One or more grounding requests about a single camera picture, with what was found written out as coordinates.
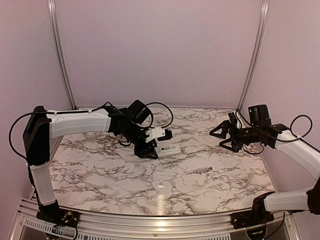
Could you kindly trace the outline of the white remote control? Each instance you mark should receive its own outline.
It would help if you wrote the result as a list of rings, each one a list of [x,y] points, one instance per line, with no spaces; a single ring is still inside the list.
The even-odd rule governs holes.
[[[169,143],[167,141],[156,141],[156,154],[159,158],[177,155],[181,152],[178,143]]]

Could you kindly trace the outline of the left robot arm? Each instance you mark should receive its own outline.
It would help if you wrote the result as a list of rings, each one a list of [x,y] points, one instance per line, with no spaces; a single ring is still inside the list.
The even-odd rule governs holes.
[[[53,223],[63,219],[56,200],[49,171],[50,140],[56,137],[89,132],[121,135],[134,145],[134,154],[141,159],[157,159],[153,140],[139,125],[151,114],[140,100],[129,107],[116,108],[111,104],[89,110],[47,111],[37,106],[23,132],[23,142],[37,193],[39,211]]]

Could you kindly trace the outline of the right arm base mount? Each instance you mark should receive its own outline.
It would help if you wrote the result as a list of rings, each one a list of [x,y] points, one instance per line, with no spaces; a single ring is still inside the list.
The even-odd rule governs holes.
[[[266,224],[274,219],[274,215],[270,212],[254,213],[252,210],[236,212],[230,215],[230,221],[234,229]]]

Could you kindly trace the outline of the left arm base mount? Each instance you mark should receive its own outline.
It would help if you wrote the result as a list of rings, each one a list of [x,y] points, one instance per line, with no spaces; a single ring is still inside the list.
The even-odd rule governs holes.
[[[42,209],[37,212],[36,218],[57,226],[75,228],[78,225],[80,213],[62,208]]]

